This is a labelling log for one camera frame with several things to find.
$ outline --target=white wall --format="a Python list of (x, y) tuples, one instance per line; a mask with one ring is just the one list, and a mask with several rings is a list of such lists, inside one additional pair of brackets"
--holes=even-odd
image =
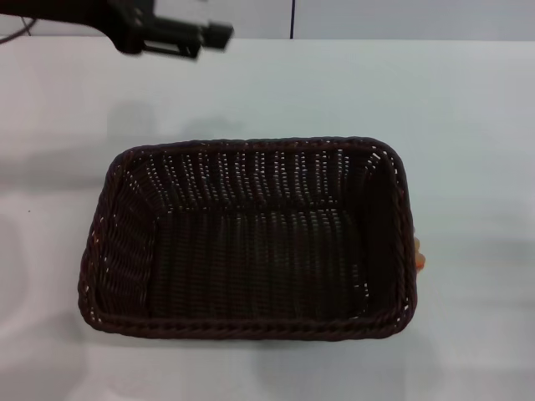
[(294, 37), (535, 40), (535, 2), (296, 0)]
[[(236, 38), (289, 38), (291, 11), (291, 0), (156, 0), (158, 15), (199, 23), (232, 23)], [(22, 26), (20, 18), (2, 16), (0, 35)], [(86, 36), (99, 32), (78, 25), (39, 21), (32, 34)]]
[[(232, 23), (236, 38), (289, 38), (292, 0), (156, 0), (156, 12)], [(530, 0), (296, 0), (295, 38), (535, 40)], [(21, 28), (0, 17), (0, 35)], [(42, 35), (94, 35), (41, 21)]]

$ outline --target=cable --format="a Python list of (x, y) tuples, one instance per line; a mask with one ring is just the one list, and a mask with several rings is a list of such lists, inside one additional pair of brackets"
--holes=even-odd
[(32, 19), (32, 21), (30, 21), (30, 23), (27, 25), (26, 24), (26, 21), (24, 21), (23, 19), (23, 24), (24, 24), (24, 28), (22, 29), (19, 29), (17, 32), (15, 33), (12, 33), (11, 35), (5, 37), (5, 38), (1, 38), (0, 39), (0, 44), (4, 44), (4, 43), (7, 43), (7, 42), (11, 42), (12, 40), (18, 38), (19, 36), (23, 36), (25, 33), (28, 33), (30, 34), (30, 29), (33, 28), (33, 25), (35, 25), (37, 22), (37, 19)]
[(26, 28), (26, 32), (28, 32), (28, 36), (32, 36), (32, 33), (30, 32), (30, 28), (28, 28), (28, 25), (26, 24), (26, 20), (24, 19), (24, 17), (21, 17), (20, 19), (23, 22), (24, 27)]

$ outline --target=dark brown wicker basket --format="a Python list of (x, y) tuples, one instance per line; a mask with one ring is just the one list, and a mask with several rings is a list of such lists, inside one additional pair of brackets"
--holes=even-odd
[(193, 141), (112, 163), (85, 321), (143, 338), (385, 338), (416, 307), (409, 194), (376, 140)]

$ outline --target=basket bottom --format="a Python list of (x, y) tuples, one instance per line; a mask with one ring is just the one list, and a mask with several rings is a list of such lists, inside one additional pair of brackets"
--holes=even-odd
[(339, 209), (169, 214), (159, 221), (150, 317), (312, 319), (363, 314), (359, 236)]

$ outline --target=orange object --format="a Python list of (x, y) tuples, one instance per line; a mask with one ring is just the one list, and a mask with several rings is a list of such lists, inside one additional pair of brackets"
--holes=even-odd
[(420, 253), (420, 240), (415, 237), (416, 271), (421, 272), (425, 267), (425, 256)]

